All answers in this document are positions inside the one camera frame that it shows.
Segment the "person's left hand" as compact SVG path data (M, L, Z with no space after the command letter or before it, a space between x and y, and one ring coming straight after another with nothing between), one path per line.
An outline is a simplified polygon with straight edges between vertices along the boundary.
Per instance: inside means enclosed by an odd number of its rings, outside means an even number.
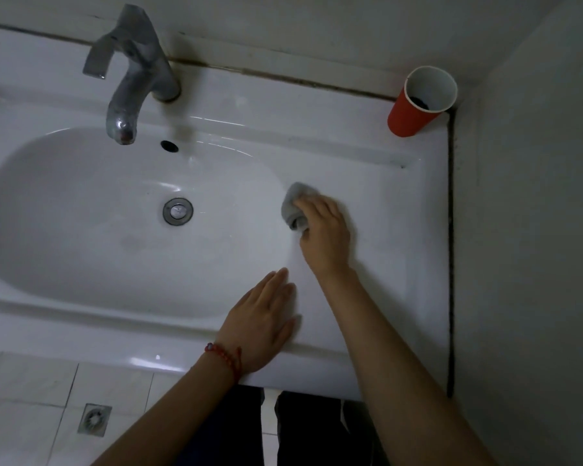
M228 313L212 349L241 377L264 368L279 353L275 336L284 322L295 285L288 282L288 269L270 272L241 297Z

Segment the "person's right hand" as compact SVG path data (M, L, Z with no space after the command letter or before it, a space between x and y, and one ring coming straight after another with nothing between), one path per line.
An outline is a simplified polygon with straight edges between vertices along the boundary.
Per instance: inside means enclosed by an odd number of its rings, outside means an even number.
M303 257L321 283L350 269L350 231L344 218L344 232L319 232L316 228L300 239Z

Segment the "grey cleaning cloth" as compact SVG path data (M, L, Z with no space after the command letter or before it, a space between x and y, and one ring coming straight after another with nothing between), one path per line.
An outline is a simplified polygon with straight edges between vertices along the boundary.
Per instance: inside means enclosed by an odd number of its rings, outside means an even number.
M301 197L318 194L317 189L301 182L295 182L288 188L281 204L281 217L290 230L302 233L308 228L304 212L294 202Z

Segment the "person's left forearm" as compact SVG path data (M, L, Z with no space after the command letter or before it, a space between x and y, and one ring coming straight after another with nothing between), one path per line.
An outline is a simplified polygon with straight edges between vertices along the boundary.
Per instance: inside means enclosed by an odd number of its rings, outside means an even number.
M227 362L206 346L190 370L91 466L169 466L237 383Z

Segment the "person's right forearm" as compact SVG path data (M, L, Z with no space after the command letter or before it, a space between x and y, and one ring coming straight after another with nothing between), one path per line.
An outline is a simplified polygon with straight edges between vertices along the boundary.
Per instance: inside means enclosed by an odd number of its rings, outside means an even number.
M315 272L391 466L497 466L349 266Z

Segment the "person's dark trousers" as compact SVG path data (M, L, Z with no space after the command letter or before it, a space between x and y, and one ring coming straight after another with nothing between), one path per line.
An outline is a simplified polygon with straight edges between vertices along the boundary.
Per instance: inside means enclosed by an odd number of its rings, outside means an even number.
M264 466L263 388L237 385L225 395L172 466ZM364 403L283 391L277 466L390 466Z

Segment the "white ceramic sink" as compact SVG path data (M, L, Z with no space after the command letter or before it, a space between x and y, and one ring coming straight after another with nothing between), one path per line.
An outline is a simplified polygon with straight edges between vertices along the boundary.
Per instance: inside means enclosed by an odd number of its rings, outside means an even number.
M360 397L342 335L281 218L290 185L342 204L354 265L443 388L449 378L448 117L408 139L391 102L180 66L185 103L148 97L137 139L105 130L127 62L0 29L0 351L186 371L231 306L285 266L302 317L253 384ZM192 219L171 226L164 203Z

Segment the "chrome sink drain stopper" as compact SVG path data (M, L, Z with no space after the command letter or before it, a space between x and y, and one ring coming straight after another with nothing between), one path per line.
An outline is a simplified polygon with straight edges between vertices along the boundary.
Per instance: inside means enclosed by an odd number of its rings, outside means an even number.
M188 223L194 213L192 203L184 197L175 197L162 208L163 220L171 226L183 226Z

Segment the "red paper cup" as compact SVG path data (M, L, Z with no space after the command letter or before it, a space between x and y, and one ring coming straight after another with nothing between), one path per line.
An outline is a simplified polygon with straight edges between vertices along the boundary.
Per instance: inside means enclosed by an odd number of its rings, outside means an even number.
M407 76L389 113L388 128L397 137L411 137L451 109L457 97L458 85L451 74L435 66L417 67Z

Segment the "metal floor drain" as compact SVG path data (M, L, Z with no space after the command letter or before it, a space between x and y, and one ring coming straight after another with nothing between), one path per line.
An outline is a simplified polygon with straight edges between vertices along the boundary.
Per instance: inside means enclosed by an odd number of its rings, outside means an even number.
M77 433L87 436L103 438L108 427L112 407L86 403Z

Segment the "chrome faucet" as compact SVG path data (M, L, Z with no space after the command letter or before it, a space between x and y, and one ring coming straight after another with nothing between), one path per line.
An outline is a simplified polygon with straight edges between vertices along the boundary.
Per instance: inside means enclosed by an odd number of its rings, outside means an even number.
M131 145L137 136L142 104L149 94L169 103L181 95L154 25L140 6L125 4L113 30L96 40L86 57L83 73L106 78L113 55L122 53L127 71L114 92L106 115L106 132L119 145Z

